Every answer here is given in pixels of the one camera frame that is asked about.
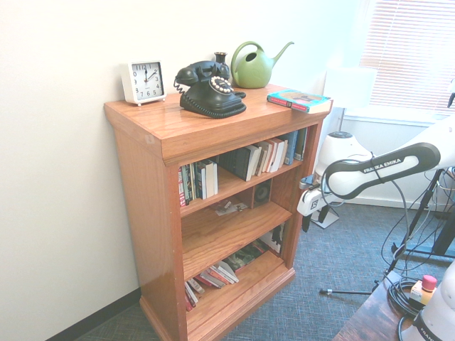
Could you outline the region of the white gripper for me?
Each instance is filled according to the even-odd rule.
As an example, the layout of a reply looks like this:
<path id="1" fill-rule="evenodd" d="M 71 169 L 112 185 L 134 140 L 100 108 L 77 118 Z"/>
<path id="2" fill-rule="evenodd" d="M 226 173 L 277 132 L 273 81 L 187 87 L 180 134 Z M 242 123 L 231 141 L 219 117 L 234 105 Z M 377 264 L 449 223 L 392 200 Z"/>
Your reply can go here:
<path id="1" fill-rule="evenodd" d="M 320 188 L 314 188 L 305 191 L 297 205 L 297 211 L 303 215 L 301 228 L 303 232 L 308 232 L 311 222 L 311 216 L 315 211 L 318 211 L 318 222 L 324 224 L 326 221 L 329 207 L 324 207 L 327 203 L 336 200 L 337 197 L 333 193 L 323 193 Z"/>

